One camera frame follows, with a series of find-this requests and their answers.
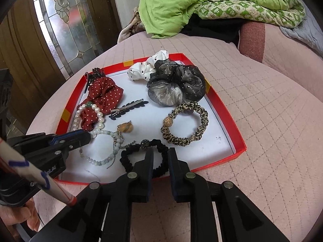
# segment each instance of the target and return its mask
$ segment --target gray blanket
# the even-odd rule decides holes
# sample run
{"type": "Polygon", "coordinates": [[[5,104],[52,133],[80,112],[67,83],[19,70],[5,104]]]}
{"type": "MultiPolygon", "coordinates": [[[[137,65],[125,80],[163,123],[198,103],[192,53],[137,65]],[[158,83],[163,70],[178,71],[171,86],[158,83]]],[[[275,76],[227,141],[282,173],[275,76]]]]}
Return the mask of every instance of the gray blanket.
{"type": "Polygon", "coordinates": [[[306,16],[303,22],[295,28],[289,29],[280,27],[282,33],[289,38],[296,38],[307,44],[310,48],[318,53],[323,58],[323,32],[316,22],[313,14],[303,2],[306,16]]]}

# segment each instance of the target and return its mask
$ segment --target finger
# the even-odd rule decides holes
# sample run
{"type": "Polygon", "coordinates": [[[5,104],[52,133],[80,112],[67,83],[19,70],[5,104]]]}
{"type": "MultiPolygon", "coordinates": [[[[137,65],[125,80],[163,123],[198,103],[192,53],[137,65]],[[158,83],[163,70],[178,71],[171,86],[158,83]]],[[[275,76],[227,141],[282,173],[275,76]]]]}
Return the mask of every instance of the finger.
{"type": "Polygon", "coordinates": [[[10,208],[7,206],[0,206],[0,217],[6,226],[15,225],[30,218],[31,212],[27,207],[10,208]]]}
{"type": "Polygon", "coordinates": [[[34,229],[36,232],[38,232],[39,226],[40,226],[40,219],[38,219],[37,224],[36,224],[35,229],[34,229]]]}
{"type": "Polygon", "coordinates": [[[33,213],[34,209],[35,209],[35,203],[34,203],[34,200],[28,200],[25,204],[25,206],[27,208],[29,208],[30,212],[33,213]]]}
{"type": "Polygon", "coordinates": [[[33,215],[27,220],[27,225],[31,230],[35,229],[38,219],[37,210],[34,208],[33,215]]]}

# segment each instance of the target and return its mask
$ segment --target patterned quilt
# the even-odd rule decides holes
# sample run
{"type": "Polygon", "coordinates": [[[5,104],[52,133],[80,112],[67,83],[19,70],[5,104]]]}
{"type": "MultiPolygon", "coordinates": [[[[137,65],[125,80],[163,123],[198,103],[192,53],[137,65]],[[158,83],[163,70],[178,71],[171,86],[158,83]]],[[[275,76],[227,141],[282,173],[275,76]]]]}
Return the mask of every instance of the patterned quilt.
{"type": "Polygon", "coordinates": [[[246,18],[294,28],[305,17],[305,8],[299,0],[287,0],[288,10],[270,10],[247,0],[208,0],[195,13],[201,19],[246,18]]]}

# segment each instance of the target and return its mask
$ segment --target leopard print hair tie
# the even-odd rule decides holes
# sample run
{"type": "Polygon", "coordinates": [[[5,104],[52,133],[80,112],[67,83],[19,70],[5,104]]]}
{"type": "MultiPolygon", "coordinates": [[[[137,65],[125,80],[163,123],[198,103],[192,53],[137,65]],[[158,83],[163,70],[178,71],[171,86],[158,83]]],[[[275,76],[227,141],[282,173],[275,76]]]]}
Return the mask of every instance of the leopard print hair tie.
{"type": "Polygon", "coordinates": [[[176,107],[172,111],[172,113],[168,114],[168,116],[163,120],[163,127],[160,129],[163,134],[163,138],[167,140],[167,142],[170,144],[181,145],[181,146],[187,146],[192,141],[200,140],[209,123],[209,119],[207,118],[207,115],[208,115],[207,111],[203,107],[201,107],[197,102],[182,103],[181,105],[176,107]],[[176,137],[172,135],[169,130],[169,127],[172,126],[173,124],[173,119],[175,119],[176,116],[180,112],[183,112],[184,110],[194,110],[201,117],[201,125],[197,128],[196,132],[188,138],[176,137]]]}

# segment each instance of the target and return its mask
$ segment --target screw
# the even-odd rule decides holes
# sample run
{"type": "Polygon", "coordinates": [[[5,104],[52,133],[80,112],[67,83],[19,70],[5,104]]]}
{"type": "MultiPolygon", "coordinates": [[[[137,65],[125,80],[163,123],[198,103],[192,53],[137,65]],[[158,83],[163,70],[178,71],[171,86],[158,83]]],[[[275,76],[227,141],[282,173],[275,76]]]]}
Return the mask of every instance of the screw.
{"type": "Polygon", "coordinates": [[[224,187],[226,188],[232,188],[233,187],[233,183],[231,181],[225,181],[223,183],[224,187]]]}
{"type": "Polygon", "coordinates": [[[98,182],[92,182],[92,183],[90,184],[90,188],[91,188],[92,190],[98,189],[98,188],[99,188],[99,186],[100,186],[100,183],[98,183],[98,182]]]}
{"type": "Polygon", "coordinates": [[[196,176],[196,174],[195,174],[195,173],[193,173],[193,172],[187,172],[187,173],[186,173],[186,177],[187,177],[187,178],[191,178],[191,179],[192,179],[192,178],[195,178],[195,176],[196,176]]]}
{"type": "Polygon", "coordinates": [[[129,172],[128,174],[127,174],[127,176],[129,177],[129,178],[136,178],[137,177],[137,173],[136,172],[129,172]]]}

